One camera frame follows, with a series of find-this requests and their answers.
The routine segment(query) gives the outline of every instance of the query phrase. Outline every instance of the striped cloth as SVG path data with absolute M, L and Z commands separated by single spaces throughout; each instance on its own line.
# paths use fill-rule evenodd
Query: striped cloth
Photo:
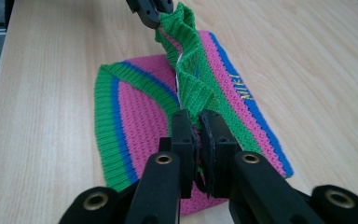
M 282 176 L 291 176 L 278 139 L 216 37 L 197 31 L 192 11 L 181 3 L 160 20 L 156 40 L 167 55 L 103 65 L 96 80 L 95 132 L 107 186 L 122 191 L 142 176 L 181 108 L 189 110 L 195 127 L 202 109 L 219 112 L 245 150 L 264 155 Z M 181 214 L 222 202 L 194 187 L 192 198 L 182 200 Z

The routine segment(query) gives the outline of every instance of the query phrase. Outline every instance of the light wood surface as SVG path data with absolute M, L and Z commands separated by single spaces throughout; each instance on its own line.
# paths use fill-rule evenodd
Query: light wood surface
M 358 194 L 358 1 L 184 2 L 280 139 L 288 182 Z M 124 0 L 16 0 L 0 61 L 0 223 L 57 223 L 80 192 L 104 185 L 98 67 L 163 52 Z M 225 203 L 182 223 L 232 219 Z

